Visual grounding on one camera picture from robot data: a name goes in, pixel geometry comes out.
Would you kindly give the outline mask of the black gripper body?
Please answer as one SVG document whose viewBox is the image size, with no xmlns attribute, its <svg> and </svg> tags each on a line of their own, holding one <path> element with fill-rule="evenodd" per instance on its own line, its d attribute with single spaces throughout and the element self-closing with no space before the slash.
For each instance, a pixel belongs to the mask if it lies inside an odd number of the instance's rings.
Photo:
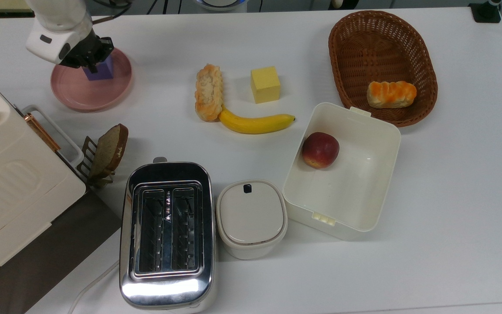
<svg viewBox="0 0 502 314">
<path fill-rule="evenodd" d="M 94 59 L 99 63 L 104 61 L 104 58 L 100 57 L 100 37 L 95 33 L 89 33 L 75 47 L 66 43 L 60 50 L 60 65 L 62 66 L 79 68 L 84 63 L 83 59 Z"/>
</svg>

